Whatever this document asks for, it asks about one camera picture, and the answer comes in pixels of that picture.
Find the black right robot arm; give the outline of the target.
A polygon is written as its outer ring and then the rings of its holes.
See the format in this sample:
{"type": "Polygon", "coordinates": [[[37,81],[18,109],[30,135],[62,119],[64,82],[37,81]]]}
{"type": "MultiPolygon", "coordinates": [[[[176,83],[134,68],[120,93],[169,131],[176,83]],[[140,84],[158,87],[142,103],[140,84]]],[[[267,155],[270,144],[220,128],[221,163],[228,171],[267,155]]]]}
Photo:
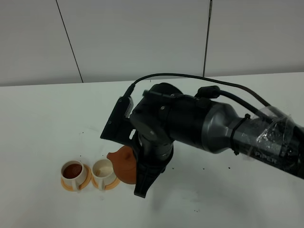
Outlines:
{"type": "Polygon", "coordinates": [[[173,142],[216,154],[231,149],[298,178],[304,176],[304,129],[279,109],[256,109],[217,86],[195,96],[161,83],[130,115],[136,130],[134,194],[144,198],[173,156],[173,142]]]}

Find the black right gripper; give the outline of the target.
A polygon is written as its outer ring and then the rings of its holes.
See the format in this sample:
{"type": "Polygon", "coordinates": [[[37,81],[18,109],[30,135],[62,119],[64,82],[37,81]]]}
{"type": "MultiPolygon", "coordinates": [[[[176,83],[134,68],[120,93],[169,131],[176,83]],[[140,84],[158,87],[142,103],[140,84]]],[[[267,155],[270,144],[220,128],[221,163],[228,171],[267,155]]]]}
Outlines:
{"type": "Polygon", "coordinates": [[[163,173],[173,157],[173,140],[148,140],[143,134],[133,137],[133,153],[136,158],[136,184],[134,195],[145,198],[147,191],[163,173]]]}

